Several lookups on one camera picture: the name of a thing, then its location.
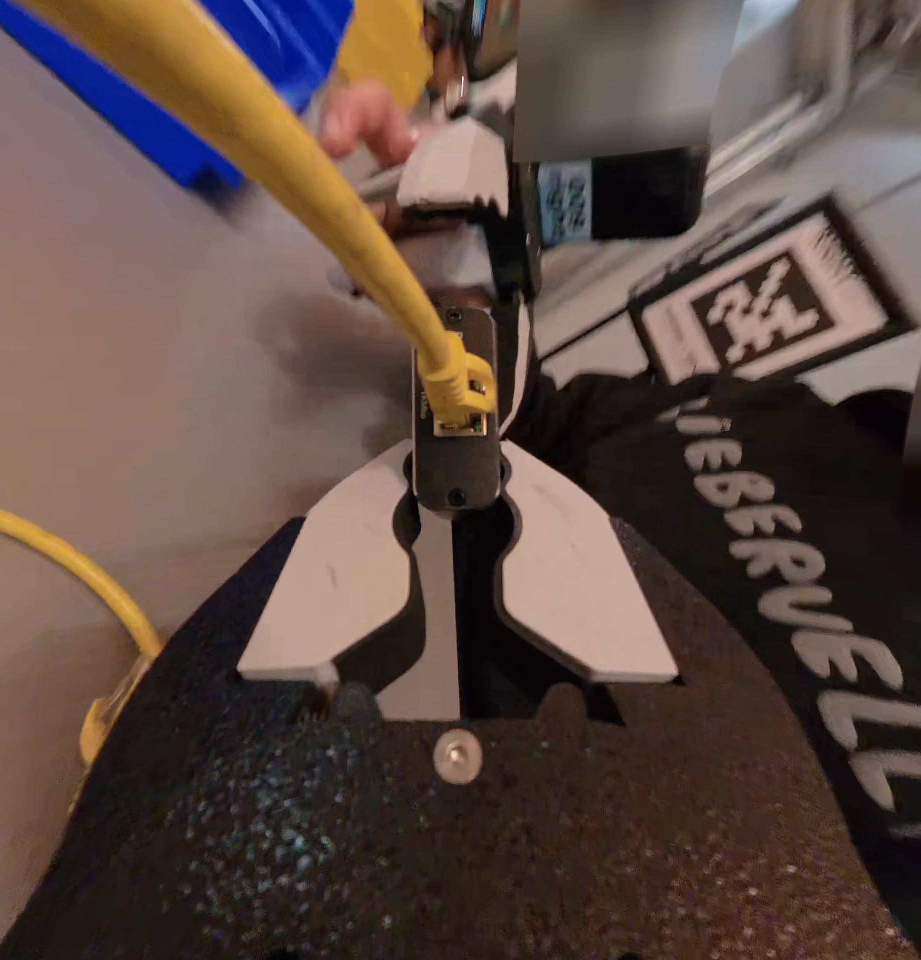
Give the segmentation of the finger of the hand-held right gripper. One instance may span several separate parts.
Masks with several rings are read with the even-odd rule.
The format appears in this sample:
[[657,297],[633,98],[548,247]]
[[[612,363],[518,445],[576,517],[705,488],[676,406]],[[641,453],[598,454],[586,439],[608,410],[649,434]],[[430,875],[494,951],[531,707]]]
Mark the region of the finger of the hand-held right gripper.
[[504,139],[474,118],[439,126],[404,163],[395,200],[402,210],[419,213],[494,210],[507,218],[510,181]]
[[399,223],[389,232],[412,274],[429,293],[494,298],[487,235],[475,223]]

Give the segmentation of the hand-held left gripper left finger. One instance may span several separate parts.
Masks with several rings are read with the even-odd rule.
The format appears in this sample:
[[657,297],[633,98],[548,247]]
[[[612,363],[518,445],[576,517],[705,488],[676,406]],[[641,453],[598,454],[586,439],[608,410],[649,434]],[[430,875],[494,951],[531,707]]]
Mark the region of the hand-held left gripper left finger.
[[378,694],[417,664],[426,626],[411,450],[396,443],[304,517],[238,661],[241,678]]

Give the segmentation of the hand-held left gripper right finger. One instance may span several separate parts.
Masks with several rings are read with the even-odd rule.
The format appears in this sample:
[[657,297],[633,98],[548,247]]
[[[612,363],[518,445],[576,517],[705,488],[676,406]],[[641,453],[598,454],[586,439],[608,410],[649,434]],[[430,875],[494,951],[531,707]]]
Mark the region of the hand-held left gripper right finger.
[[500,560],[501,613],[594,684],[665,684],[679,668],[607,512],[563,474],[505,440],[514,518]]

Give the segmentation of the black network adapter box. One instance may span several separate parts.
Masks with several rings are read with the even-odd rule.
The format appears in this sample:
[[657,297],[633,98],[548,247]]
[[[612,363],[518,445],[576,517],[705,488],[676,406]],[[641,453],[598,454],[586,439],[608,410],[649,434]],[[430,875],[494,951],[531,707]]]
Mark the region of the black network adapter box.
[[[487,310],[448,305],[439,309],[447,331],[467,353],[497,374],[497,331]],[[491,508],[500,495],[502,462],[497,413],[471,417],[464,426],[445,426],[434,416],[416,369],[411,372],[410,480],[418,503],[443,517]]]

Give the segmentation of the grey desk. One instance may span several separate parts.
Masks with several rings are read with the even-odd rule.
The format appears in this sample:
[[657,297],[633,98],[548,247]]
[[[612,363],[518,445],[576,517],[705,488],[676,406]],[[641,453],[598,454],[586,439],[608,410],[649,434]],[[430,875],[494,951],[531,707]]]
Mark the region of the grey desk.
[[179,188],[0,29],[0,509],[169,636],[410,428],[409,354],[270,197]]

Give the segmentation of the person's right hand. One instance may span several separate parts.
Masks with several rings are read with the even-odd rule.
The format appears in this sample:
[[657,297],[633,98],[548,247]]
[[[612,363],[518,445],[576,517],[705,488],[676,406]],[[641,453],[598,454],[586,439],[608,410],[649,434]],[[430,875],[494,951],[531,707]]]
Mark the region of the person's right hand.
[[332,87],[323,99],[317,140],[334,161],[367,150],[383,170],[408,161],[428,132],[381,83]]

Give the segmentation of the person's black printed hoodie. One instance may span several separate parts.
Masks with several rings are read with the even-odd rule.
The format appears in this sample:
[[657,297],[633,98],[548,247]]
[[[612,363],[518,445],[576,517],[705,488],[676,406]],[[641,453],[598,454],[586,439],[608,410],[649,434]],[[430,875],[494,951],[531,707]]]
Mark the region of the person's black printed hoodie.
[[540,375],[528,449],[619,520],[679,678],[618,690],[567,818],[638,958],[921,958],[909,390]]

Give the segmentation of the blue plastic bin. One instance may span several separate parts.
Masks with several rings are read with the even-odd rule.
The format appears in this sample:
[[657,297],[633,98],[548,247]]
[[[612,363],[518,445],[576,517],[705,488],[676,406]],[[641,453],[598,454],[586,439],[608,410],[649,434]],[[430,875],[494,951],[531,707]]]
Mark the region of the blue plastic bin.
[[[352,1],[202,1],[201,6],[269,81],[304,114],[335,64]],[[0,29],[179,186],[204,197],[237,191],[244,174],[93,55],[0,1]]]

